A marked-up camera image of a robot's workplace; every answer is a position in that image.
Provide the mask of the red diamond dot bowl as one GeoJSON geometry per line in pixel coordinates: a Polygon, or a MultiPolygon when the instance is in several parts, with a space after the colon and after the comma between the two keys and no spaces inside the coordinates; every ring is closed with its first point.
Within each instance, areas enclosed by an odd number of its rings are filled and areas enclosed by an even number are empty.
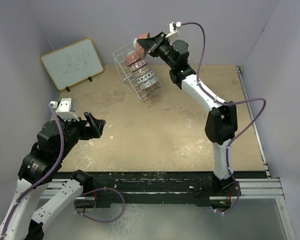
{"type": "Polygon", "coordinates": [[[146,74],[143,74],[142,76],[138,77],[136,79],[138,84],[142,84],[145,81],[148,81],[149,79],[151,79],[152,77],[154,77],[156,74],[153,71],[149,71],[146,74]]]}

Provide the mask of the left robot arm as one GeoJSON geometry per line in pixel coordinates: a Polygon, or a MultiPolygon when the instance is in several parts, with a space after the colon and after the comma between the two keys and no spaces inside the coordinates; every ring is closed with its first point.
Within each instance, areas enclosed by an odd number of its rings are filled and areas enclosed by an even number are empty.
{"type": "Polygon", "coordinates": [[[42,194],[62,166],[62,161],[80,140],[100,138],[106,121],[85,112],[84,119],[66,121],[60,116],[46,122],[37,141],[22,161],[17,187],[0,225],[0,240],[41,240],[52,221],[76,196],[93,191],[93,177],[73,172],[45,205],[37,207],[42,194]]]}

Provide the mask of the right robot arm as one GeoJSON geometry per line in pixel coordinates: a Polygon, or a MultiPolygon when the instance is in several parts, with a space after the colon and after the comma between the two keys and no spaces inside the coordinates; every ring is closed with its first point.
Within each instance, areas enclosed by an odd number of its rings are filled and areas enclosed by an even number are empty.
{"type": "Polygon", "coordinates": [[[199,73],[188,63],[189,45],[183,40],[171,43],[165,33],[137,39],[137,43],[151,57],[161,58],[169,67],[171,81],[194,98],[207,113],[205,134],[212,142],[214,169],[212,190],[218,196],[230,190],[231,147],[230,142],[238,129],[237,108],[225,102],[200,81],[199,73]]]}

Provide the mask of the white wire dish rack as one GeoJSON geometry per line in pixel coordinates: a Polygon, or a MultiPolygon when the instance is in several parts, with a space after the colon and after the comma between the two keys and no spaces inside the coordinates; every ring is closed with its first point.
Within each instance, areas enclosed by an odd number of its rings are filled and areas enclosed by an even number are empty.
{"type": "Polygon", "coordinates": [[[137,99],[144,102],[158,93],[162,89],[162,85],[157,73],[148,63],[147,65],[152,68],[150,72],[155,73],[155,76],[153,76],[153,78],[158,78],[158,82],[144,90],[140,89],[140,84],[137,83],[137,78],[134,78],[133,72],[130,71],[129,66],[126,66],[126,57],[133,52],[135,52],[135,49],[133,47],[132,41],[114,51],[112,55],[121,82],[132,92],[134,96],[137,97],[137,99]]]}

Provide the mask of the black floral pattern bowl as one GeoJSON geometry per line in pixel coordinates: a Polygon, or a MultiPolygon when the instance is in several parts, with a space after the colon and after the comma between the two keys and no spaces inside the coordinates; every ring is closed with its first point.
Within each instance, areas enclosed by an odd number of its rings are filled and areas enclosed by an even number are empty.
{"type": "Polygon", "coordinates": [[[141,90],[145,90],[147,88],[150,88],[153,86],[155,83],[157,83],[159,80],[156,77],[152,77],[142,83],[139,84],[141,90]]]}

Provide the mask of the blue triangle pattern bowl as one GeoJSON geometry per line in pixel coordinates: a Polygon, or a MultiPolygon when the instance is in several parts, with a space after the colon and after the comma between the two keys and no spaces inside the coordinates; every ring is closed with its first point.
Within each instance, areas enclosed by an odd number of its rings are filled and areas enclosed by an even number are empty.
{"type": "Polygon", "coordinates": [[[133,62],[129,65],[129,70],[131,72],[135,72],[136,70],[142,68],[143,66],[146,66],[148,64],[148,61],[143,58],[139,58],[137,61],[133,62]]]}

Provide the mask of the grey medallion pattern bowl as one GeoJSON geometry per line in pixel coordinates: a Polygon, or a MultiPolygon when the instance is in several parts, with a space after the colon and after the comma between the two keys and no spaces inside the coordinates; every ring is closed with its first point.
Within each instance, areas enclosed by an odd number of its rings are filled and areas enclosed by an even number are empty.
{"type": "Polygon", "coordinates": [[[126,64],[127,67],[134,64],[134,63],[137,63],[139,66],[144,66],[144,65],[147,64],[147,62],[145,62],[143,56],[140,55],[138,52],[130,53],[125,58],[125,64],[126,64]]]}

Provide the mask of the brown lattice pattern bowl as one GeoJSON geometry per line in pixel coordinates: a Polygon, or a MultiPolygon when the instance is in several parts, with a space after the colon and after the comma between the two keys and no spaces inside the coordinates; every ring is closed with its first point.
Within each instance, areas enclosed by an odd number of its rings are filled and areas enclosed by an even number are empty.
{"type": "Polygon", "coordinates": [[[133,71],[132,74],[133,74],[134,78],[139,78],[152,70],[153,69],[150,66],[144,65],[144,66],[138,68],[137,70],[133,71]]]}

